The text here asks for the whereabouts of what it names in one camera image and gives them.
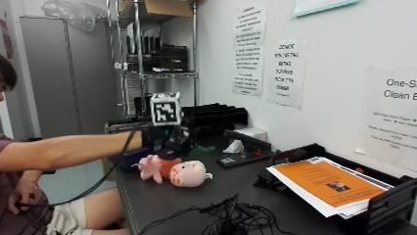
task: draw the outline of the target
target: stuffed pig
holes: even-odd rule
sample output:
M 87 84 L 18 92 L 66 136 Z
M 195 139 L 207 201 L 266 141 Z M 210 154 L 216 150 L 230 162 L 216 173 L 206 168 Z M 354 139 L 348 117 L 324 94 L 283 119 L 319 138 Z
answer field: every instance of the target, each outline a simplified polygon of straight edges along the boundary
M 212 174 L 207 173 L 207 167 L 201 161 L 190 161 L 171 168 L 170 180 L 178 187 L 199 187 Z
M 141 160 L 139 169 L 142 179 L 154 179 L 162 184 L 163 179 L 170 179 L 179 187 L 198 187 L 212 175 L 207 173 L 206 165 L 201 161 L 182 163 L 182 159 L 165 160 L 158 155 L 150 155 Z

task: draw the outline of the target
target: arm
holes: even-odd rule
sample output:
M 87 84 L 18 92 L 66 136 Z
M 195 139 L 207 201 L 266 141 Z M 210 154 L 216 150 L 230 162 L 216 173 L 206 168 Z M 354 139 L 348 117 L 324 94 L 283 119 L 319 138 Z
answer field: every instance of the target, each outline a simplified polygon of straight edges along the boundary
M 0 153 L 0 171 L 59 169 L 115 156 L 122 153 L 130 134 L 131 132 L 74 135 L 35 142 L 11 143 Z M 143 134 L 138 131 L 129 151 L 141 148 Z
M 19 180 L 18 186 L 10 196 L 10 211 L 18 214 L 19 211 L 27 211 L 29 207 L 17 208 L 15 203 L 21 202 L 25 204 L 35 205 L 39 203 L 42 197 L 42 190 L 38 187 L 38 181 L 43 175 L 42 170 L 27 170 L 23 177 Z

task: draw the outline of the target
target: cardboard box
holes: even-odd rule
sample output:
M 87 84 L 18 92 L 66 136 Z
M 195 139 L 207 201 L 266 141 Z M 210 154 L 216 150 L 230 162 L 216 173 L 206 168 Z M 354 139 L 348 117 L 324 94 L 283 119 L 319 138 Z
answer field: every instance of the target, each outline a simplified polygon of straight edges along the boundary
M 121 11 L 131 6 L 134 0 L 122 0 Z M 145 0 L 141 5 L 147 8 L 149 14 L 159 14 L 178 17 L 193 17 L 194 10 L 190 1 L 181 0 Z

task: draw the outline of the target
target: black table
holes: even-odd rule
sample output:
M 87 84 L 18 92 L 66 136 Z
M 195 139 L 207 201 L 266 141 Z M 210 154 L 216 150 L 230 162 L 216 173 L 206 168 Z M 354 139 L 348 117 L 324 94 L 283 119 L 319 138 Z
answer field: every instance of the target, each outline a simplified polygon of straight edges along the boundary
M 208 207 L 220 203 L 239 193 L 239 202 L 251 203 L 271 209 L 278 219 L 282 230 L 299 235 L 343 234 L 339 230 L 340 218 L 338 216 L 326 218 L 312 206 L 300 198 L 288 197 L 279 192 L 254 186 L 258 173 L 266 167 L 262 161 L 231 169 L 223 169 L 215 162 L 222 157 L 222 150 L 228 145 L 227 139 L 203 142 L 204 146 L 216 146 L 216 151 L 195 158 L 183 158 L 185 161 L 201 160 L 214 174 L 203 186 L 198 188 L 175 187 L 169 180 L 162 185 L 153 180 L 143 181 L 139 172 L 126 172 L 117 168 L 117 181 L 126 208 L 127 220 L 133 235 L 154 221 L 170 217 L 177 212 L 197 206 Z M 146 234 L 153 235 L 199 235 L 206 227 L 214 222 L 214 216 L 191 211 L 181 217 L 167 220 Z M 251 234 L 263 234 L 260 230 Z M 417 227 L 404 226 L 395 235 L 416 235 Z

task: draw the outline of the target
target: stack of papers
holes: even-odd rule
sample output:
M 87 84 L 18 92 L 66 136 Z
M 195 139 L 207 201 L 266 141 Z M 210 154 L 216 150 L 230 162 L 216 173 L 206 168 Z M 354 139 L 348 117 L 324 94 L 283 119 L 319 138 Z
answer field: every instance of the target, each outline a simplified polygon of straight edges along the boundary
M 355 216 L 372 198 L 394 188 L 323 157 L 271 166 L 268 171 L 326 217 Z

